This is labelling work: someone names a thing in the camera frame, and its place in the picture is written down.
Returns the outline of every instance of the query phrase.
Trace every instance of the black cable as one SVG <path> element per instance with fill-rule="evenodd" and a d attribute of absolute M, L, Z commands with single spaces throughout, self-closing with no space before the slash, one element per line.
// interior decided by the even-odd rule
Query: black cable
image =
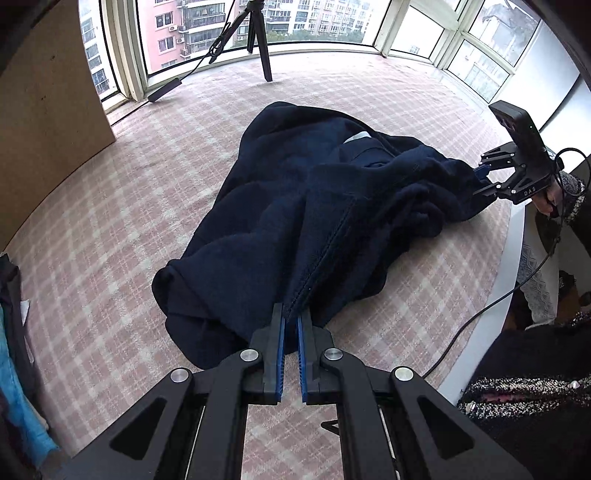
<path fill-rule="evenodd" d="M 226 15 L 226 23 L 222 27 L 222 32 L 213 41 L 212 45 L 209 47 L 209 50 L 207 51 L 207 53 L 203 57 L 201 57 L 201 59 L 199 60 L 199 62 L 195 65 L 195 68 L 193 70 L 191 70 L 188 74 L 186 74 L 183 78 L 181 78 L 181 80 L 184 80 L 189 75 L 195 73 L 195 70 L 197 70 L 199 68 L 199 66 L 201 65 L 202 61 L 205 60 L 207 57 L 212 56 L 213 51 L 217 48 L 217 46 L 219 45 L 219 43 L 222 41 L 222 38 L 226 34 L 226 32 L 228 31 L 228 28 L 230 28 L 232 26 L 232 22 L 230 22 L 230 13 L 232 12 L 232 8 L 234 8 L 234 4 L 235 3 L 236 3 L 236 0 L 232 0 L 232 3 L 231 3 L 230 8 L 228 10 L 228 14 Z"/>
<path fill-rule="evenodd" d="M 121 118 L 115 120 L 111 126 L 114 127 L 115 125 L 117 125 L 119 122 L 121 122 L 123 119 L 129 117 L 132 113 L 137 112 L 140 108 L 142 108 L 146 103 L 149 103 L 149 101 L 145 101 L 144 103 L 142 103 L 140 106 L 135 107 L 132 111 L 127 112 L 124 116 L 122 116 Z"/>
<path fill-rule="evenodd" d="M 560 177 L 560 175 L 558 175 L 558 159 L 560 158 L 560 156 L 563 153 L 569 152 L 569 151 L 574 151 L 574 152 L 580 153 L 583 156 L 583 158 L 585 160 L 585 163 L 587 164 L 587 168 L 589 169 L 589 180 L 587 181 L 587 185 L 578 194 L 571 194 L 570 192 L 568 192 L 567 190 L 565 190 L 564 185 L 562 183 L 562 178 Z M 591 184 L 591 164 L 589 163 L 588 157 L 583 152 L 581 152 L 578 148 L 570 148 L 570 147 L 569 148 L 564 148 L 564 149 L 560 150 L 556 154 L 556 156 L 554 158 L 554 172 L 553 172 L 553 176 L 556 179 L 556 182 L 558 183 L 558 186 L 560 187 L 560 190 L 562 190 L 563 200 L 564 200 L 564 194 L 565 194 L 565 192 L 568 193 L 568 194 L 570 194 L 571 196 L 580 197 L 580 196 L 583 196 L 588 191 L 589 185 Z M 441 354 L 441 356 L 439 357 L 439 359 L 431 366 L 431 368 L 429 368 L 429 370 L 427 370 L 426 373 L 424 373 L 422 375 L 423 378 L 427 378 L 429 375 L 431 375 L 435 371 L 435 369 L 437 367 L 439 367 L 439 365 L 441 364 L 441 362 L 443 362 L 443 359 L 446 357 L 446 355 L 452 349 L 453 345 L 456 343 L 457 339 L 460 337 L 460 335 L 462 334 L 462 332 L 464 330 L 466 330 L 466 328 L 474 320 L 476 320 L 480 315 L 482 315 L 488 309 L 493 308 L 499 302 L 505 300 L 509 295 L 512 295 L 513 293 L 515 293 L 519 288 L 521 288 L 523 285 L 525 285 L 526 283 L 528 283 L 533 278 L 533 276 L 536 273 L 538 273 L 540 271 L 540 268 L 542 268 L 542 266 L 546 263 L 546 261 L 554 254 L 554 249 L 556 248 L 556 245 L 560 241 L 560 234 L 562 233 L 562 227 L 564 225 L 564 211 L 565 211 L 565 209 L 566 209 L 566 206 L 564 205 L 564 201 L 563 201 L 562 202 L 562 214 L 560 215 L 560 226 L 558 227 L 558 233 L 556 235 L 556 238 L 554 239 L 554 243 L 552 244 L 552 247 L 550 248 L 548 254 L 545 256 L 545 258 L 542 260 L 542 262 L 538 265 L 538 267 L 523 282 L 521 282 L 515 288 L 513 288 L 513 290 L 508 291 L 502 297 L 496 299 L 493 303 L 491 303 L 490 305 L 487 305 L 486 307 L 484 307 L 481 311 L 479 311 L 478 313 L 474 314 L 467 322 L 465 322 L 460 327 L 460 329 L 456 332 L 456 334 L 453 336 L 452 341 L 445 348 L 445 350 L 443 351 L 443 353 Z"/>

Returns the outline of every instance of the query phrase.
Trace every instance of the human hand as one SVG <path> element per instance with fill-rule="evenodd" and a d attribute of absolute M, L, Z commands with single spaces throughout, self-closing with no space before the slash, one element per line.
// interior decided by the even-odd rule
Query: human hand
<path fill-rule="evenodd" d="M 556 182 L 556 179 L 552 179 L 550 186 L 536 193 L 531 200 L 540 213 L 550 216 L 554 210 L 553 205 L 558 206 L 563 200 L 562 189 Z"/>

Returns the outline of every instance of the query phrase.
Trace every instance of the glass pane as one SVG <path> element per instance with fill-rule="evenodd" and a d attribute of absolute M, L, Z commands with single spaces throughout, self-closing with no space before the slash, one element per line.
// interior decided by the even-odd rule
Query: glass pane
<path fill-rule="evenodd" d="M 457 6 L 460 4 L 460 0 L 444 0 L 445 3 L 447 3 L 450 7 L 452 7 L 454 10 L 457 8 Z"/>
<path fill-rule="evenodd" d="M 449 71 L 490 102 L 509 74 L 490 57 L 464 40 Z"/>
<path fill-rule="evenodd" d="M 413 7 L 408 7 L 392 50 L 405 51 L 429 58 L 439 41 L 443 27 Z"/>
<path fill-rule="evenodd" d="M 248 0 L 137 0 L 142 48 L 148 74 L 162 65 L 198 59 L 207 53 L 226 22 L 233 21 Z M 338 41 L 371 45 L 389 0 L 267 0 L 263 15 L 269 43 Z M 167 24 L 169 15 L 172 23 Z M 230 42 L 245 47 L 246 19 Z M 161 51 L 160 41 L 173 36 L 174 47 Z"/>
<path fill-rule="evenodd" d="M 102 100 L 118 92 L 115 76 L 109 62 L 105 45 L 103 25 L 100 21 L 99 0 L 79 0 L 80 32 L 92 74 L 96 93 Z"/>
<path fill-rule="evenodd" d="M 470 33 L 515 66 L 540 18 L 519 0 L 486 0 Z"/>

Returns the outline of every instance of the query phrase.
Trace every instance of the carpet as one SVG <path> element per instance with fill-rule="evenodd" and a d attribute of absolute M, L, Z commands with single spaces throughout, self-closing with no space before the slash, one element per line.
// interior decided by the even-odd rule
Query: carpet
<path fill-rule="evenodd" d="M 28 337 L 41 402 L 56 440 L 74 454 L 175 367 L 195 370 L 164 329 L 150 290 L 178 258 L 235 161 L 241 135 L 267 104 L 337 109 L 376 130 L 412 135 L 472 166 L 504 142 L 492 124 L 427 73 L 377 55 L 313 53 L 258 59 L 185 80 L 114 127 L 116 143 L 75 171 L 7 248 L 31 299 Z M 496 277 L 510 205 L 419 240 L 390 268 L 383 291 L 328 325 L 367 365 L 425 371 L 480 310 Z M 430 382 L 461 353 L 460 338 Z M 284 401 L 251 407 L 243 478 L 342 478 L 339 439 L 320 428 L 334 407 L 305 407 L 297 358 Z"/>

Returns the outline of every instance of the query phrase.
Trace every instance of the dark blue sweater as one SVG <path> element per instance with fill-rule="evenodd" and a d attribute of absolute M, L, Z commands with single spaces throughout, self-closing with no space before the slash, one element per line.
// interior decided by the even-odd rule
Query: dark blue sweater
<path fill-rule="evenodd" d="M 345 142 L 366 131 L 371 138 Z M 199 368 L 245 348 L 284 304 L 287 351 L 310 306 L 324 326 L 375 295 L 416 237 L 479 213 L 472 168 L 340 112 L 276 102 L 244 132 L 238 160 L 185 253 L 156 273 L 166 328 Z"/>

